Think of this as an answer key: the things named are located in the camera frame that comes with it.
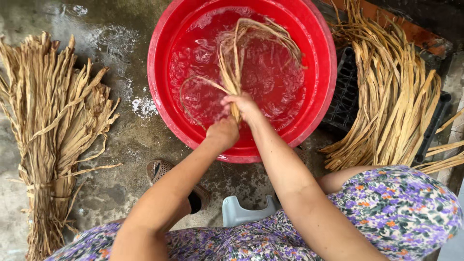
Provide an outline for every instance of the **wet concrete floor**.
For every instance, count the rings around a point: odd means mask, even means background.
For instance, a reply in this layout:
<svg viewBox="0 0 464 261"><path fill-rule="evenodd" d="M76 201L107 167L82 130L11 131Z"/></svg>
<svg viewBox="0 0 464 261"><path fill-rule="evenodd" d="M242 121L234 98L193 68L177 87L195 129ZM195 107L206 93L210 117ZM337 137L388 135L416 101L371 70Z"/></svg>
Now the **wet concrete floor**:
<svg viewBox="0 0 464 261"><path fill-rule="evenodd" d="M93 171L78 178L85 180L74 204L71 218L75 226L93 226L125 217L138 198L149 188L145 165L154 158L180 162L192 150L165 125L153 105L147 82L147 51L156 22L170 1L33 1L3 0L0 8L0 34L5 41L18 44L29 34L48 31L53 39L66 45L69 36L76 37L77 67L91 57L95 72L102 66L111 70L102 82L112 88L111 97L122 98L116 112L121 116L112 125L106 151L80 168L124 163L123 166ZM28 208L23 184L11 183L17 178L19 152L10 125L0 115L0 189L5 211L0 214L0 258L22 259L27 248L26 215ZM86 155L101 148L97 139ZM323 155L316 150L333 142L325 132L316 130L302 144L313 164L310 169L323 175ZM201 183L211 192L210 207L181 220L174 229L222 226L221 206L226 196L236 195L248 209L264 208L265 195L273 188L261 163L231 164L216 161Z"/></svg>

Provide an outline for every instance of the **dried straw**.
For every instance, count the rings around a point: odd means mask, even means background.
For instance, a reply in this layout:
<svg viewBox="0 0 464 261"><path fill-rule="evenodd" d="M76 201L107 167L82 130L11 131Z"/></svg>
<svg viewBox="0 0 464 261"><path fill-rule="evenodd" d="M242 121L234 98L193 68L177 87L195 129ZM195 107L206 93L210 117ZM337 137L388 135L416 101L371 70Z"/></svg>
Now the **dried straw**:
<svg viewBox="0 0 464 261"><path fill-rule="evenodd" d="M454 166L458 166L461 164L464 164L464 151L448 159L424 163L424 164L415 166L414 168L420 169L421 172L424 172L426 174L431 174L431 173L444 170L447 168L451 168Z"/></svg>
<svg viewBox="0 0 464 261"><path fill-rule="evenodd" d="M74 36L59 54L59 41L50 34L29 36L20 47L0 42L0 56L8 81L0 76L0 105L10 120L21 154L20 181L29 197L30 232L28 260L43 260L64 244L64 227L69 200L76 184L75 175L111 166L77 171L77 163L93 159L105 150L106 132L119 117L110 118L116 104L108 99L110 88L101 84L105 67L91 79L92 63L74 69ZM103 149L78 160L98 135Z"/></svg>
<svg viewBox="0 0 464 261"><path fill-rule="evenodd" d="M444 144L444 145L432 147L432 148L429 148L429 150L428 150L428 152L427 152L427 154L425 156L429 157L429 156L438 154L440 152L444 152L444 151L447 151L447 150L451 150L451 149L454 149L454 148L461 147L462 145L464 145L464 141L458 141L458 142L454 142L454 143L450 143L450 144Z"/></svg>
<svg viewBox="0 0 464 261"><path fill-rule="evenodd" d="M455 119L457 119L459 116L461 116L464 113L464 108L462 108L460 111L458 111L451 119L449 119L447 122L445 122L438 130L435 132L435 134L441 132L444 130L448 125L450 125Z"/></svg>
<svg viewBox="0 0 464 261"><path fill-rule="evenodd" d="M182 98L182 89L187 82L196 78L203 80L211 86L224 91L228 95L240 95L242 90L241 75L243 60L245 57L245 48L251 39L261 39L277 42L289 51L296 65L301 66L302 54L300 48L298 48L296 43L290 37L290 34L287 30L268 18L266 18L266 23L260 23L249 18L240 18L237 21L235 29L223 32L219 39L219 70L224 87L205 77L192 76L187 78L182 83L179 91L181 106L187 115L204 130L206 130L206 128L199 120L195 119L185 107ZM235 104L231 104L231 114L234 116L238 123L241 121L240 111Z"/></svg>
<svg viewBox="0 0 464 261"><path fill-rule="evenodd" d="M359 165L410 166L430 123L441 80L389 20L383 28L362 16L359 0L345 0L348 23L340 22L335 41L356 54L359 111L341 141L322 149L332 171Z"/></svg>

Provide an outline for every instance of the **orange tile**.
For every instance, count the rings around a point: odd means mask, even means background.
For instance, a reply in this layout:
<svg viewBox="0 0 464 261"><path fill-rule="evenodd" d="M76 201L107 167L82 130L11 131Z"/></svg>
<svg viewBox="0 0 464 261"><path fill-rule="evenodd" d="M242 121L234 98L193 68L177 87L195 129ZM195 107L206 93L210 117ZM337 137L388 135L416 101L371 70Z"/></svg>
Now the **orange tile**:
<svg viewBox="0 0 464 261"><path fill-rule="evenodd" d="M330 3L330 0L322 0L322 1L326 4L332 5ZM343 0L333 0L333 1L335 5L337 6L337 8L343 11L345 10L344 5L343 5ZM414 42L416 46L422 49L426 49L430 53L438 55L442 58L444 58L446 55L445 46L451 45L451 43L448 40L434 33L431 33L416 24L406 21L404 20L404 18L399 18L398 16L395 16L394 14L384 9L381 9L380 7L374 4L366 2L365 0L361 0L361 8L362 8L364 17L368 17L373 20L377 19L378 12L382 12L383 14L387 15L390 19L394 20L395 22L399 20L398 23L401 25L403 30L405 30L406 38L408 41ZM387 23L388 21L385 18L383 17L379 18L379 25L384 26Z"/></svg>

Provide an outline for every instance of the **water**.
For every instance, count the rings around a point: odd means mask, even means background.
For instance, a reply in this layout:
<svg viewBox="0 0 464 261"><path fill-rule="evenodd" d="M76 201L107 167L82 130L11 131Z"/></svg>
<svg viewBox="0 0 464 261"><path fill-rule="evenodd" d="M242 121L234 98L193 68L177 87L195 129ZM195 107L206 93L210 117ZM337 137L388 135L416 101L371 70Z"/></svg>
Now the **water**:
<svg viewBox="0 0 464 261"><path fill-rule="evenodd" d="M172 98L185 118L189 117L180 104L179 89L190 76L199 75L222 85L219 76L217 37L234 28L240 17L263 21L264 17L246 7L226 7L203 14L181 33L173 44L169 62L169 84ZM281 45L268 40L253 39L245 49L242 90L250 93L261 111L277 131L288 126L304 101L304 73L292 62ZM223 117L219 101L226 94L202 80L188 82L182 90L185 107L205 127ZM242 124L241 139L251 139Z"/></svg>

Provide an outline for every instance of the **dress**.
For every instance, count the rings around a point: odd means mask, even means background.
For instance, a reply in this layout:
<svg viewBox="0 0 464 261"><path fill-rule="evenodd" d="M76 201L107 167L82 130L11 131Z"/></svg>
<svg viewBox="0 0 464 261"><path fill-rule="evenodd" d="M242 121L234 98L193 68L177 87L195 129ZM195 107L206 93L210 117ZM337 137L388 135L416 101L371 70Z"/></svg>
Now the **dress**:
<svg viewBox="0 0 464 261"><path fill-rule="evenodd" d="M368 170L327 196L356 228L391 260L415 260L441 247L462 224L456 196L407 166ZM76 236L47 260L107 260L121 224ZM166 233L172 260L322 260L283 210L233 228L187 228Z"/></svg>

